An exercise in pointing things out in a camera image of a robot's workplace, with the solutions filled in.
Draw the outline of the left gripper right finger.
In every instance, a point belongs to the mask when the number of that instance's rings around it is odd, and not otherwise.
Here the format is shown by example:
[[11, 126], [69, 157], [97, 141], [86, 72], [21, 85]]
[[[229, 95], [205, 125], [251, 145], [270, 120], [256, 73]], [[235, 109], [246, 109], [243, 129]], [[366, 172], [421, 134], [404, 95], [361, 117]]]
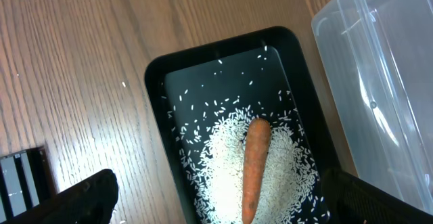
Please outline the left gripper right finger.
[[340, 169], [326, 170], [321, 190], [330, 211], [329, 223], [432, 224], [431, 214]]

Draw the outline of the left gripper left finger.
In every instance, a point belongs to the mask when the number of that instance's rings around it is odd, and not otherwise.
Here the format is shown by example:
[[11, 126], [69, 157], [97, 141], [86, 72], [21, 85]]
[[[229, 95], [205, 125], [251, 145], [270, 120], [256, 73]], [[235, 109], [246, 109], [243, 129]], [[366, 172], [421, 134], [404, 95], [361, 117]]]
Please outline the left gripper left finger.
[[118, 192], [116, 175], [104, 169], [5, 223], [109, 224]]

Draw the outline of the pile of white rice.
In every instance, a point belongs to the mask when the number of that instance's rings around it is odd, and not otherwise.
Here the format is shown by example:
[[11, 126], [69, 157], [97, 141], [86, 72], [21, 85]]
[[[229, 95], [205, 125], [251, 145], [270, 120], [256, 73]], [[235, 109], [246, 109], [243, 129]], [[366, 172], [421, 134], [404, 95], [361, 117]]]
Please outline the pile of white rice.
[[[247, 109], [218, 122], [204, 143], [198, 198], [208, 207], [206, 223], [240, 223], [244, 151], [249, 124]], [[255, 223], [328, 223], [330, 211], [321, 193], [318, 172], [306, 161], [307, 152], [292, 139], [287, 126], [271, 123]]]

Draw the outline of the orange carrot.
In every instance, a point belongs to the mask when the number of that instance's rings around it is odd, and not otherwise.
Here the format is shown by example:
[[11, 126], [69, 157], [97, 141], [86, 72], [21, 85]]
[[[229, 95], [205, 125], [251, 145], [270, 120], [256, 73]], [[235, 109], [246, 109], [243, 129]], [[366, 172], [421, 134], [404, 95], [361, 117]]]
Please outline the orange carrot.
[[256, 214], [270, 141], [269, 122], [253, 119], [248, 127], [244, 151], [242, 223], [251, 224]]

